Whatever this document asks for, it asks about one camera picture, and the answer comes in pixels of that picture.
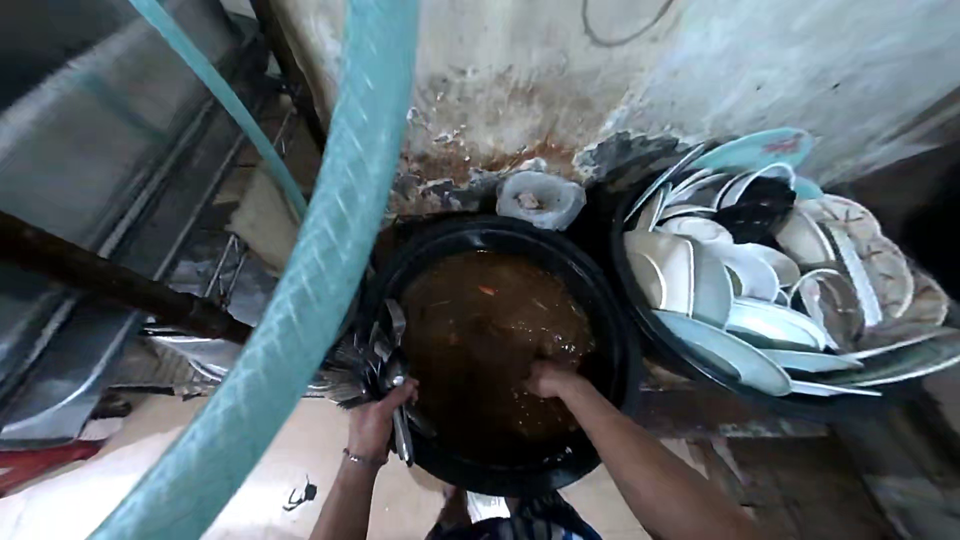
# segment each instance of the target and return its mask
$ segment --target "black basin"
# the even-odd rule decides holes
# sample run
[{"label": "black basin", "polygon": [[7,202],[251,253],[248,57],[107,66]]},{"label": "black basin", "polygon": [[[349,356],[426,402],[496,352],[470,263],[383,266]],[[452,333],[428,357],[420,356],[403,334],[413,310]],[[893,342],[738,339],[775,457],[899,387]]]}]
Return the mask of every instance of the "black basin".
[{"label": "black basin", "polygon": [[[562,235],[526,222],[497,216],[453,219],[415,235],[377,274],[366,297],[363,320],[370,322],[376,317],[382,325],[387,324],[384,299],[399,298],[404,288],[437,260],[466,251],[526,256],[562,280],[587,314],[598,356],[606,360],[589,375],[590,380],[624,413],[634,412],[643,371],[636,330],[615,301],[600,268],[586,254]],[[582,430],[538,445],[536,458],[520,464],[466,459],[444,447],[442,434],[429,439],[415,428],[412,431],[420,467],[446,482],[488,495],[534,497],[570,484],[600,463]]]},{"label": "black basin", "polygon": [[655,357],[658,363],[670,371],[693,380],[716,382],[740,397],[770,408],[779,414],[816,422],[842,421],[852,415],[877,415],[889,405],[917,396],[921,391],[919,380],[908,380],[877,387],[877,390],[883,392],[883,398],[854,395],[817,397],[802,394],[788,394],[776,398],[741,384],[738,378],[716,369],[706,358],[688,347],[660,321],[650,307],[643,291],[636,284],[623,246],[623,232],[634,228],[639,212],[635,212],[626,223],[624,223],[624,217],[646,186],[655,178],[656,175],[651,175],[641,180],[619,201],[612,219],[610,252],[613,269],[619,278],[617,285],[622,292],[623,303],[627,305],[625,308],[647,338],[644,340],[644,346],[658,353]]}]

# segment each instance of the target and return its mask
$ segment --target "hand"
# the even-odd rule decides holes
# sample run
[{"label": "hand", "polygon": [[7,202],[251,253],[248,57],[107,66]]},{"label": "hand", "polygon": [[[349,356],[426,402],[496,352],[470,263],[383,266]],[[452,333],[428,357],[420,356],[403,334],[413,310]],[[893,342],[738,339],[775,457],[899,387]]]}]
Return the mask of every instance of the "hand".
[{"label": "hand", "polygon": [[582,379],[572,370],[564,369],[548,360],[541,360],[530,367],[530,378],[526,385],[527,389],[542,398],[559,398],[566,388]]},{"label": "hand", "polygon": [[416,379],[407,378],[379,402],[360,405],[350,411],[350,431],[347,450],[354,455],[369,459],[385,459],[387,444],[394,431],[394,409],[407,400],[417,400]]}]

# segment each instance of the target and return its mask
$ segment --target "plastic bag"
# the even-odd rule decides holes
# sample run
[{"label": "plastic bag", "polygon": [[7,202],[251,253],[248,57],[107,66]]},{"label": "plastic bag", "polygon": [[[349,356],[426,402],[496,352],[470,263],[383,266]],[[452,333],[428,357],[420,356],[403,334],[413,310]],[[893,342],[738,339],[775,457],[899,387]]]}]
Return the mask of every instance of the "plastic bag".
[{"label": "plastic bag", "polygon": [[539,229],[563,231],[587,203],[579,184],[534,171],[514,174],[500,187],[496,213],[532,223]]}]

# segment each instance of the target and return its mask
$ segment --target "silver bracelet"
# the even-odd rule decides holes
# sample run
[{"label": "silver bracelet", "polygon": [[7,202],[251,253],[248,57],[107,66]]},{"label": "silver bracelet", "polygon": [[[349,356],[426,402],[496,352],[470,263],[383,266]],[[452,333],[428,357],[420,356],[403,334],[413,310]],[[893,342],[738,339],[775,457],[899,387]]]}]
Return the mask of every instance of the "silver bracelet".
[{"label": "silver bracelet", "polygon": [[372,457],[365,457],[362,455],[351,454],[349,450],[344,448],[344,455],[350,461],[357,463],[359,465],[364,465],[366,467],[380,468],[387,464],[386,459],[373,459]]}]

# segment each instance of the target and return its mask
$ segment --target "person's left hand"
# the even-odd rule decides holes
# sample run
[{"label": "person's left hand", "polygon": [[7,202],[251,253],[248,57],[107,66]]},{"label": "person's left hand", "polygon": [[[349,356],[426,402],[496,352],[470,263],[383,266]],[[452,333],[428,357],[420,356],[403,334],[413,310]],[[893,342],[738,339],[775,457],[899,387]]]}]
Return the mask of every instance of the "person's left hand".
[{"label": "person's left hand", "polygon": [[407,380],[379,402],[360,405],[350,411],[347,450],[353,455],[382,460],[387,457],[387,444],[394,431],[394,409],[413,398],[417,400],[416,379]]}]

